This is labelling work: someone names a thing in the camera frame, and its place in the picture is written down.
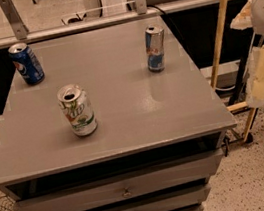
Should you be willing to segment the grey drawer cabinet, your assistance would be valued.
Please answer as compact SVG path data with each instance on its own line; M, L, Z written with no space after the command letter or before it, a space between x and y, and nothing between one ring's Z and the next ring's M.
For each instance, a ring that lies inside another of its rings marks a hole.
M175 36L147 67L148 20L36 43L45 79L15 77L0 124L0 190L17 211L201 211L235 125ZM78 136L57 93L77 84L96 130Z

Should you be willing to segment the white green 7up can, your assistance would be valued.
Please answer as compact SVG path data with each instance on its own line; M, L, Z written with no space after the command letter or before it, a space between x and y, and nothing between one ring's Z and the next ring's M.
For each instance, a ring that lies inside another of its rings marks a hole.
M67 84L58 91L57 98L60 109L75 134L83 137L96 130L98 123L96 123L91 100L81 86Z

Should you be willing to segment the blue pepsi can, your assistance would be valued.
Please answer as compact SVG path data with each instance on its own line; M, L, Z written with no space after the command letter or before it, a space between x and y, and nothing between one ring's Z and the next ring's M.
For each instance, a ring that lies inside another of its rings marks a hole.
M44 71L32 48L26 43L17 43L8 50L14 66L27 84L35 85L44 80Z

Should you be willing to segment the red bull can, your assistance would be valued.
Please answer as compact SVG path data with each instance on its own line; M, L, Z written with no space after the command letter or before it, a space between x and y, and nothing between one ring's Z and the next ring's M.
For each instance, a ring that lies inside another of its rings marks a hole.
M164 29L159 25L149 25L145 30L145 50L147 55L147 67L150 71L163 71L164 62Z

